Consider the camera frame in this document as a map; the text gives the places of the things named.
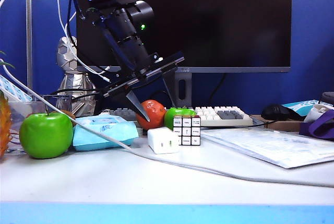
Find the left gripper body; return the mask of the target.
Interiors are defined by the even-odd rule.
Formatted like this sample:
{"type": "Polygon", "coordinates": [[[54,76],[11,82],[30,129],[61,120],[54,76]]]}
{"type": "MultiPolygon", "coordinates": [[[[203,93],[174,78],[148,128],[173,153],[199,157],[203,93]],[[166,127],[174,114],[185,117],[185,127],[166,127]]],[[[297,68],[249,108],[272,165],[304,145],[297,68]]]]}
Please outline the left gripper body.
{"type": "Polygon", "coordinates": [[[169,74],[174,73],[178,68],[178,63],[184,60],[184,55],[181,51],[178,51],[163,60],[152,59],[151,65],[147,68],[138,71],[132,71],[129,74],[125,73],[122,69],[117,72],[119,74],[119,79],[112,83],[111,85],[106,86],[102,89],[103,96],[114,97],[118,92],[121,92],[124,88],[130,88],[130,86],[148,79],[151,76],[156,74],[169,74]]]}

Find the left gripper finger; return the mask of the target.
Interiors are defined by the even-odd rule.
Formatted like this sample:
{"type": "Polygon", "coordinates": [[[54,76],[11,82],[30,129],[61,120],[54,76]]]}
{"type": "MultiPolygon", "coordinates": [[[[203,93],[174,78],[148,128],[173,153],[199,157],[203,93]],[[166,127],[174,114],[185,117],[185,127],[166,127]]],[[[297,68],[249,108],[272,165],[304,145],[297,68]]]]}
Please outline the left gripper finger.
{"type": "Polygon", "coordinates": [[[163,82],[171,99],[172,107],[175,107],[175,83],[174,74],[162,74],[163,82]]]}
{"type": "Polygon", "coordinates": [[[147,112],[145,111],[144,107],[141,105],[140,101],[132,90],[126,92],[126,103],[128,108],[133,110],[147,122],[150,122],[150,118],[147,112]]]}

